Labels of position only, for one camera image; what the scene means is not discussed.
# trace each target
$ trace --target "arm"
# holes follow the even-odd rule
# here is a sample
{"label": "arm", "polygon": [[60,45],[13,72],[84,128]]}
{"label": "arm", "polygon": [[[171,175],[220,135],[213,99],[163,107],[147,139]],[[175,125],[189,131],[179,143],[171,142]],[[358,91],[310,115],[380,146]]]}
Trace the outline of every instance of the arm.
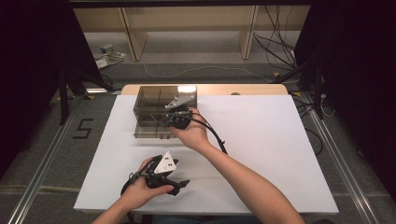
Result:
{"label": "arm", "polygon": [[[143,167],[149,159],[142,162]],[[121,197],[114,202],[101,216],[99,216],[93,223],[120,223],[123,217],[128,212],[145,205],[150,199],[155,196],[165,194],[173,189],[173,186],[166,185],[156,189],[150,189],[146,185],[145,177],[140,176],[136,181],[128,187]]]}
{"label": "arm", "polygon": [[[193,116],[203,121],[199,115]],[[186,147],[205,158],[224,176],[247,208],[264,223],[304,223],[283,193],[263,176],[213,147],[203,125],[192,121],[186,130],[171,127]]]}

